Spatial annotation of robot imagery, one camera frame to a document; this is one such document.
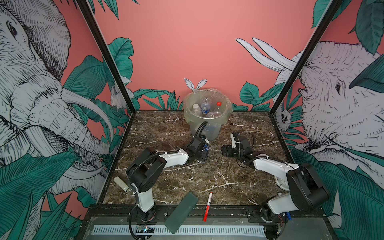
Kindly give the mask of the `Pocari Sweat blue label bottle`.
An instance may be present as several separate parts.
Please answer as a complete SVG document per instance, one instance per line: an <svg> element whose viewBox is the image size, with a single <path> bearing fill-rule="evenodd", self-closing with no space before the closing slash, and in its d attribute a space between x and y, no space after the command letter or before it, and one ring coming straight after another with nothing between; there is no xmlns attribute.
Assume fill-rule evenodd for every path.
<svg viewBox="0 0 384 240"><path fill-rule="evenodd" d="M212 119L212 118L216 118L216 117L219 117L219 116L220 115L217 115L214 112L209 112L209 113L207 113L206 118Z"/></svg>

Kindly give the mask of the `clear bottle yellow white label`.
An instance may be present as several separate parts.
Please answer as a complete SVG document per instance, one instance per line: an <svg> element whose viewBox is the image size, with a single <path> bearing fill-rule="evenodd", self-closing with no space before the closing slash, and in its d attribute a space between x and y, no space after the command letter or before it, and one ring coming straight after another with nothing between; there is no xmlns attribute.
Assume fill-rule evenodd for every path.
<svg viewBox="0 0 384 240"><path fill-rule="evenodd" d="M202 116L202 109L198 104L193 104L192 113L196 116Z"/></svg>

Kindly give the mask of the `blue label bottle white cap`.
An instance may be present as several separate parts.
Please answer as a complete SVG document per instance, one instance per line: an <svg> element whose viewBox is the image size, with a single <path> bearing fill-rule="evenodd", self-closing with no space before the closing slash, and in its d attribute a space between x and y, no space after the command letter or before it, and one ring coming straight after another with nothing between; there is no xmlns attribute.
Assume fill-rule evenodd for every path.
<svg viewBox="0 0 384 240"><path fill-rule="evenodd" d="M209 112L210 112L210 109L211 109L211 103L212 103L212 99L209 98L209 97L204 97L202 99L202 102L201 102L201 110L202 110L202 114L204 116L206 116Z"/></svg>

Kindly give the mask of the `clear bottle red label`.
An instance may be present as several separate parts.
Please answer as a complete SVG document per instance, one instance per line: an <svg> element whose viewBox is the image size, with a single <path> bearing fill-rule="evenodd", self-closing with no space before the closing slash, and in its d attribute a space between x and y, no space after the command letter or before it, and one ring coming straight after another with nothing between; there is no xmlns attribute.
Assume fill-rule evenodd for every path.
<svg viewBox="0 0 384 240"><path fill-rule="evenodd" d="M217 115L221 115L223 113L222 112L222 103L221 102L217 102L216 103L216 107L215 107L214 113L217 114Z"/></svg>

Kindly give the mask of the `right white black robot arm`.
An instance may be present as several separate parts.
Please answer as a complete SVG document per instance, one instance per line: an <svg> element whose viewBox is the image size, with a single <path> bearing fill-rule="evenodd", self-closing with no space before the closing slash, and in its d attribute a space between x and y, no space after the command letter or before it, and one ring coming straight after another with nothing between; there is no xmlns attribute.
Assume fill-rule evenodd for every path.
<svg viewBox="0 0 384 240"><path fill-rule="evenodd" d="M231 141L230 145L221 147L224 157L235 158L242 167L274 176L277 186L286 191L262 204L263 221L271 223L280 214L291 211L310 213L329 199L329 191L313 166L281 162L256 152L249 140L237 132L231 134Z"/></svg>

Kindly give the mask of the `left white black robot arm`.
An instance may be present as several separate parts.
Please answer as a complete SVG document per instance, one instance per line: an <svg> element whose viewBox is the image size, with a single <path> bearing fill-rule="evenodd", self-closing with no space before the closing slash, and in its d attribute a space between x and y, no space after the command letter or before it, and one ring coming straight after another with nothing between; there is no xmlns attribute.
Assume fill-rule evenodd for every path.
<svg viewBox="0 0 384 240"><path fill-rule="evenodd" d="M126 171L127 185L134 193L139 210L146 214L154 208L152 188L164 169L193 161L205 162L209 153L209 143L209 140L202 135L194 137L189 144L177 150L156 151L153 148L146 148Z"/></svg>

